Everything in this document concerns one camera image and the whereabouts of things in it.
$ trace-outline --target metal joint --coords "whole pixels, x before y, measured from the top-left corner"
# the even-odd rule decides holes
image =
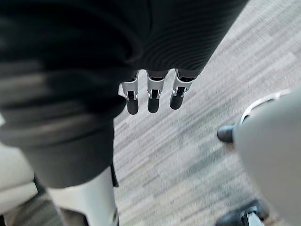
[[[161,96],[161,93],[163,91],[163,86],[164,86],[164,79],[159,80],[159,81],[155,81],[152,80],[149,76],[149,74],[147,74],[147,92],[149,93],[149,98],[152,99],[152,91],[153,90],[158,90],[158,94],[156,96],[156,99],[159,99]]]
[[[175,70],[175,78],[174,78],[174,85],[173,85],[173,95],[176,96],[177,95],[177,92],[178,92],[178,89],[179,87],[183,87],[185,88],[184,89],[184,92],[182,93],[182,97],[185,95],[185,93],[189,90],[190,86],[192,85],[193,81],[181,81],[179,79],[179,71],[178,69]]]
[[[130,100],[129,98],[129,92],[134,92],[134,100],[138,98],[138,74],[136,75],[136,78],[134,81],[125,81],[121,83],[123,93],[126,96],[127,100]]]

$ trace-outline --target robotic finger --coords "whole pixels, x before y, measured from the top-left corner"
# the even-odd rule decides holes
[[[147,92],[149,100],[147,109],[150,113],[156,113],[159,109],[160,96],[163,91],[164,80],[169,70],[151,71],[147,70]]]
[[[121,83],[123,93],[127,99],[127,111],[130,114],[137,114],[138,105],[138,71],[134,72],[133,78],[130,81]]]
[[[173,92],[170,97],[170,107],[174,110],[177,110],[181,107],[183,99],[189,88],[191,87],[193,81],[198,77],[202,72],[201,70],[184,70],[176,69],[175,78],[173,85]]]

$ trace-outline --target black cloth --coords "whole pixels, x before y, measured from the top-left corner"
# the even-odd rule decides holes
[[[1,0],[0,140],[41,183],[112,164],[119,84],[138,69],[203,68],[246,0]]]

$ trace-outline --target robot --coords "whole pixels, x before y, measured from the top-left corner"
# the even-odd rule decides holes
[[[166,74],[174,68],[170,106],[180,108],[193,81],[201,76],[246,3],[1,1],[0,113],[5,123],[0,128],[0,141],[20,148],[66,221],[72,219],[72,225],[79,226],[122,225],[113,192],[118,186],[113,163],[113,119],[126,103],[130,114],[137,113],[137,71],[147,71],[148,110],[155,113]],[[49,14],[50,8],[55,12]],[[118,96],[121,83],[126,99]],[[282,186],[294,185],[286,187],[290,194],[301,190],[296,174],[289,174],[285,167],[279,172],[272,165],[279,163],[281,153],[287,150],[291,155],[282,155],[281,159],[293,162],[291,166],[297,168],[294,161],[298,158],[293,155],[298,157],[300,153],[296,148],[300,121],[289,121],[283,111],[299,112],[301,105],[296,103],[300,103],[300,97],[281,95],[277,101],[269,101],[269,110],[253,117],[256,108],[252,108],[252,116],[246,114],[243,121],[220,130],[218,136],[234,140],[247,171],[261,185],[267,199],[298,225],[299,195],[284,200],[270,192],[272,187],[280,192],[281,186],[275,180],[266,181],[277,171]],[[278,117],[284,117],[287,124],[276,120]],[[271,119],[272,133],[268,124]],[[280,128],[285,129],[285,136],[278,132]],[[259,137],[263,131],[274,136]],[[273,154],[271,143],[273,148],[277,144],[278,155]],[[258,158],[263,153],[269,157]],[[260,225],[268,214],[262,202],[235,213],[244,224],[252,226]]]

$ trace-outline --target robotic hand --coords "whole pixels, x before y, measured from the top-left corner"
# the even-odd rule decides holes
[[[126,102],[137,113],[137,71],[147,70],[154,113],[176,68],[178,109],[246,3],[2,0],[0,141],[23,151],[73,225],[119,225],[113,119]]]

